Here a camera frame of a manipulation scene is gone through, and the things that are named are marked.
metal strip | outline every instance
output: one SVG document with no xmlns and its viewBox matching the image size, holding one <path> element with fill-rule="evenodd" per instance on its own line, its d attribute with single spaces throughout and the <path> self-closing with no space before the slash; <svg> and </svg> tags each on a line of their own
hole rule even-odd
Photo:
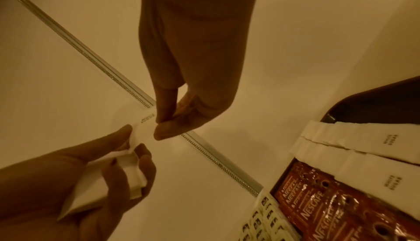
<svg viewBox="0 0 420 241">
<path fill-rule="evenodd" d="M 97 68 L 103 73 L 110 77 L 120 87 L 132 95 L 137 101 L 143 104 L 145 107 L 150 108 L 156 104 L 155 100 L 138 88 L 134 83 L 128 80 L 120 72 L 114 69 L 109 63 L 103 60 L 100 56 L 90 50 L 85 44 L 79 41 L 55 20 L 33 4 L 30 0 L 18 0 L 28 10 L 30 10 L 36 17 L 43 21 L 49 26 L 54 32 L 66 40 L 72 47 L 84 55 L 90 60 Z M 253 196 L 257 196 L 262 190 L 263 186 L 255 181 L 251 176 L 241 170 L 237 165 L 232 163 L 224 155 L 214 149 L 209 143 L 203 138 L 197 135 L 195 132 L 190 131 L 181 135 L 187 140 L 192 146 L 194 146 L 201 154 L 207 157 L 210 161 L 216 164 L 220 169 L 232 177 L 237 183 L 245 188 Z"/>
</svg>

hand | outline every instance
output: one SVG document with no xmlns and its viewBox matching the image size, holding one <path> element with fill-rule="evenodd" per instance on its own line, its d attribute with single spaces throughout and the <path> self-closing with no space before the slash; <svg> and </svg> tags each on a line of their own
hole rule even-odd
<svg viewBox="0 0 420 241">
<path fill-rule="evenodd" d="M 102 170 L 108 186 L 105 205 L 68 215 L 60 221 L 57 217 L 85 165 L 123 146 L 131 130 L 131 126 L 126 125 L 97 140 L 1 169 L 1 240 L 107 240 L 124 212 L 144 199 L 153 185 L 156 167 L 143 144 L 135 149 L 140 158 L 139 168 L 147 178 L 141 198 L 130 200 L 127 176 L 118 162 L 111 160 Z"/>
<path fill-rule="evenodd" d="M 232 104 L 255 0 L 142 0 L 140 46 L 156 93 L 157 140 Z M 178 88 L 188 92 L 177 104 Z"/>
</svg>

person's right hand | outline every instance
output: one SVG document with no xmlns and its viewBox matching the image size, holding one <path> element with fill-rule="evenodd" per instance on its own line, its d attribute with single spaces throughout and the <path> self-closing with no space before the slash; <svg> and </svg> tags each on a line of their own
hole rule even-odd
<svg viewBox="0 0 420 241">
<path fill-rule="evenodd" d="M 156 93 L 157 140 L 214 119 L 239 84 L 255 0 L 142 0 L 140 46 Z M 177 104 L 178 88 L 188 92 Z"/>
</svg>

metal seam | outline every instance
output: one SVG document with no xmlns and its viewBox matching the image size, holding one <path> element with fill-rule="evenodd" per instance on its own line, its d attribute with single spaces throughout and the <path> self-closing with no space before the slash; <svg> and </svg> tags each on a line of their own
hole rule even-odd
<svg viewBox="0 0 420 241">
<path fill-rule="evenodd" d="M 146 108 L 150 108 L 151 106 L 155 105 L 155 101 L 144 93 L 141 89 L 135 86 L 130 80 L 125 78 L 122 74 L 120 74 L 117 70 L 115 70 L 111 65 L 109 65 L 106 61 L 96 55 L 93 51 L 91 51 L 86 45 L 80 42 L 76 37 L 74 37 L 71 33 L 69 33 L 66 29 L 64 29 L 61 25 L 55 22 L 50 16 L 48 16 L 45 12 L 39 9 L 35 4 L 33 4 L 30 0 L 18 0 L 20 3 L 24 5 L 30 12 L 32 12 L 37 18 L 39 18 L 42 22 L 44 22 L 48 27 L 50 27 L 55 33 L 57 33 L 61 38 L 63 38 L 67 43 L 69 43 L 72 47 L 74 47 L 79 53 L 81 53 L 84 57 L 86 57 L 90 62 L 92 62 L 97 68 L 99 68 L 106 76 L 111 78 L 114 82 L 116 82 L 121 88 L 123 88 L 126 92 L 128 92 L 131 96 L 133 96 L 138 102 L 143 104 Z M 200 142 L 196 139 L 191 137 L 189 133 L 184 133 L 181 136 L 190 143 L 194 148 L 196 148 L 202 155 L 208 158 L 211 162 L 217 165 L 221 170 L 223 170 L 227 175 L 233 178 L 237 183 L 241 185 L 244 189 L 246 189 L 251 195 L 256 197 L 258 193 L 263 188 L 259 183 L 254 181 L 252 178 L 248 177 L 241 177 L 237 173 L 245 174 L 239 167 L 235 166 L 234 168 L 237 169 L 237 172 L 228 168 L 223 161 L 220 161 L 214 153 L 220 154 L 219 152 L 214 151 L 211 153 L 205 146 L 203 146 Z"/>
</svg>

person's left hand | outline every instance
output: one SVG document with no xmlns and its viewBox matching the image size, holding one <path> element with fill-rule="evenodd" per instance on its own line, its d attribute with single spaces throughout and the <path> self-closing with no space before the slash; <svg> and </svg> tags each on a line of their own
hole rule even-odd
<svg viewBox="0 0 420 241">
<path fill-rule="evenodd" d="M 0 237 L 10 240 L 105 241 L 123 214 L 150 192 L 156 175 L 149 150 L 139 145 L 135 152 L 147 178 L 143 196 L 130 200 L 124 170 L 116 158 L 102 169 L 108 186 L 104 206 L 68 215 L 57 221 L 66 195 L 89 161 L 118 150 L 128 140 L 132 127 L 74 147 L 58 150 L 0 170 Z"/>
</svg>

